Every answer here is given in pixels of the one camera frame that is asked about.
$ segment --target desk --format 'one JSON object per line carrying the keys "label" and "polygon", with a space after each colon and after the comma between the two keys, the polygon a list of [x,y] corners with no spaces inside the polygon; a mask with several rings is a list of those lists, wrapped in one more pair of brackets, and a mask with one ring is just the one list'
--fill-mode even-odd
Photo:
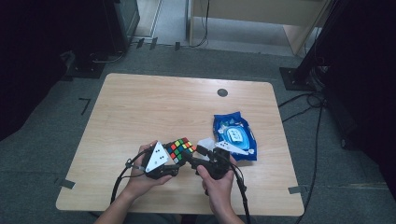
{"label": "desk", "polygon": [[[218,89],[228,91],[226,97]],[[241,111],[255,134],[258,161],[238,162],[245,176],[251,215],[299,216],[304,212],[290,152],[269,83],[186,77],[110,74],[106,77],[62,188],[60,210],[104,211],[124,163],[139,146],[187,137],[213,137],[214,114]],[[135,201],[131,212],[212,214],[201,178],[186,164],[178,176]],[[119,193],[127,180],[120,183]],[[245,214],[234,181],[235,213]]]}
{"label": "desk", "polygon": [[[205,17],[208,0],[191,0],[190,45],[194,17]],[[216,0],[209,18],[283,24],[291,49],[297,54],[332,0]]]}

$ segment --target wet wipes package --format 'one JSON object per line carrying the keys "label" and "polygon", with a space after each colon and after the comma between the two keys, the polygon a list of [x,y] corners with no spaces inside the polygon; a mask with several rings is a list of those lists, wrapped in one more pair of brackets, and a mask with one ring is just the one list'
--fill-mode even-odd
{"label": "wet wipes package", "polygon": [[215,115],[213,133],[218,142],[226,141],[247,152],[247,155],[232,152],[236,161],[256,161],[257,144],[248,122],[242,118],[241,112],[228,115]]}

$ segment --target person's right arm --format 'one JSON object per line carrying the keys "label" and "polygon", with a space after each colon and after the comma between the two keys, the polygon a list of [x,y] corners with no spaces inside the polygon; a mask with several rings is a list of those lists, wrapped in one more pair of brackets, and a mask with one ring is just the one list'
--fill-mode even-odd
{"label": "person's right arm", "polygon": [[219,180],[213,179],[207,172],[206,168],[202,165],[197,167],[197,171],[202,178],[203,188],[207,190],[209,195],[209,204],[213,214],[218,219],[220,224],[232,223],[239,224],[244,223],[235,213],[231,206],[231,190],[233,188],[233,171],[227,172],[227,174]]}

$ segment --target carpeted floor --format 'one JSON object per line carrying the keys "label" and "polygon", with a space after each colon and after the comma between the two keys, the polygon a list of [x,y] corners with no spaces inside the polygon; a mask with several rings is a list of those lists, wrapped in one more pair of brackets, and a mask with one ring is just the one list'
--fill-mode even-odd
{"label": "carpeted floor", "polygon": [[[92,223],[86,212],[55,207],[60,181],[78,148],[104,78],[109,73],[203,77],[270,82],[279,103],[302,92],[286,91],[278,67],[297,57],[149,45],[106,65],[99,79],[59,81],[25,125],[0,142],[0,223]],[[87,100],[91,99],[86,110]],[[282,119],[308,108],[300,98],[280,108]],[[299,185],[307,192],[314,173],[318,109],[284,123]],[[360,151],[341,148],[331,112],[324,108],[318,133],[318,169],[301,223],[396,223],[396,202],[377,165]],[[295,223],[297,217],[254,217],[253,223]]]}

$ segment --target person's left arm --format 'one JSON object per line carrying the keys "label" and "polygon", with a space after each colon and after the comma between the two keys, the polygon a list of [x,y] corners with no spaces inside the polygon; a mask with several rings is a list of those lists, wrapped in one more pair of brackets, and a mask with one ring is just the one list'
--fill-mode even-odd
{"label": "person's left arm", "polygon": [[[155,144],[157,144],[157,141],[154,141],[145,146],[141,146],[139,148],[139,152],[149,148],[150,146],[154,146]],[[140,166],[142,164],[143,157],[144,156],[141,156],[138,159],[136,159],[134,165]],[[140,175],[140,174],[141,171],[132,169],[131,175]],[[171,175],[163,176],[157,180],[148,178],[145,175],[141,175],[138,177],[131,177],[125,189],[120,193],[120,195],[116,198],[116,200],[114,200],[114,202],[107,208],[107,210],[101,216],[99,216],[99,218],[94,223],[121,224],[125,219],[126,214],[128,213],[129,207],[134,203],[134,200],[136,200],[138,197],[148,192],[154,186],[163,185],[171,178],[172,178]]]}

